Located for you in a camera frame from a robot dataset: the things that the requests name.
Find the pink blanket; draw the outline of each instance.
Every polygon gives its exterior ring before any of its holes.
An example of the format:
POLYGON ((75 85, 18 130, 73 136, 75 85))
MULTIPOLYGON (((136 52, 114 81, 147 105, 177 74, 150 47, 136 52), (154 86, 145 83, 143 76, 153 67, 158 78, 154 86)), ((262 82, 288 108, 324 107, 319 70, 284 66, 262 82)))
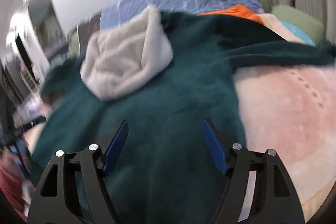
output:
POLYGON ((248 149, 274 148, 305 203, 336 176, 336 69, 243 68, 235 81, 248 149))

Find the red cloth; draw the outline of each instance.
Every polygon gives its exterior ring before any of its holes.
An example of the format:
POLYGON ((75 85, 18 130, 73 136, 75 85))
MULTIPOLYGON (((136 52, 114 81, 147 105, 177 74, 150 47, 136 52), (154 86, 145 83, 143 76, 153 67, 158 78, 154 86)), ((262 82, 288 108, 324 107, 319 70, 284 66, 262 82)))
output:
POLYGON ((12 161, 0 160, 0 188, 14 210, 27 222, 27 217, 23 214, 25 201, 22 199, 22 183, 24 180, 20 175, 16 176, 15 173, 10 172, 12 168, 16 168, 9 166, 11 164, 14 165, 12 161))

